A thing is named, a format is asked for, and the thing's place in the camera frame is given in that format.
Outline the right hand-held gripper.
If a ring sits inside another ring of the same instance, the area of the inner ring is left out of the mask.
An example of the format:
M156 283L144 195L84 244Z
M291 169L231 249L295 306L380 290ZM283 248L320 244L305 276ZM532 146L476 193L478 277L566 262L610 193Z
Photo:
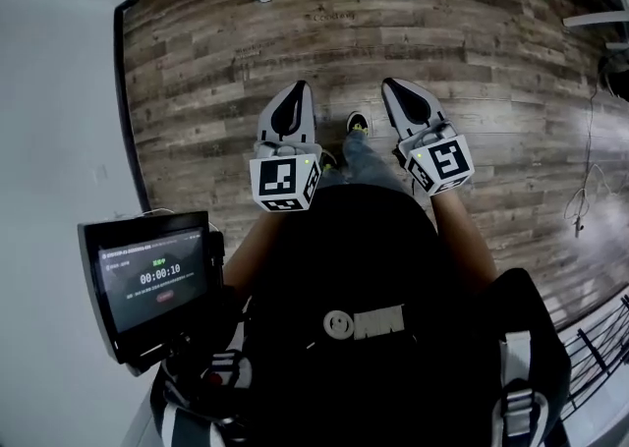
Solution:
M428 196L453 190L474 174L465 137L451 123L433 126L444 120L444 112L432 93L394 78L382 82L381 93L389 121L401 139L396 154Z

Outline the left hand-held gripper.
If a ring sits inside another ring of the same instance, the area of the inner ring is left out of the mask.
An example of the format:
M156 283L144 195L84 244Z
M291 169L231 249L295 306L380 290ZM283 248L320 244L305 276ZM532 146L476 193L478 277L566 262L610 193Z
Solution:
M259 140L250 161L254 201L267 212L308 210L321 176L322 148L315 141L311 87L296 81L280 90L258 120ZM294 140L300 143L272 142Z

